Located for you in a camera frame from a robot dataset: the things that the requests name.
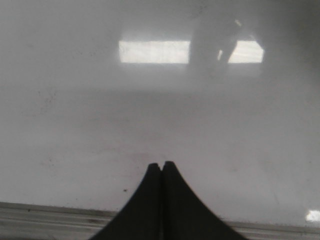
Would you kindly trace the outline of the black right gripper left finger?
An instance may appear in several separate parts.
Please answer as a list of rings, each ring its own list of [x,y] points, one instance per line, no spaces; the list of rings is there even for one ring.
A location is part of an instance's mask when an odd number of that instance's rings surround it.
[[[161,170],[151,163],[120,212],[92,240],[158,240],[161,218]]]

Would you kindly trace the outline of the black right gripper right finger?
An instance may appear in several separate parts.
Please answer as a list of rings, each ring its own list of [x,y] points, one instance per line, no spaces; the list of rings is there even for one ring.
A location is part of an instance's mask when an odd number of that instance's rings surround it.
[[[162,169],[165,240],[244,240],[213,214],[185,182],[175,163]]]

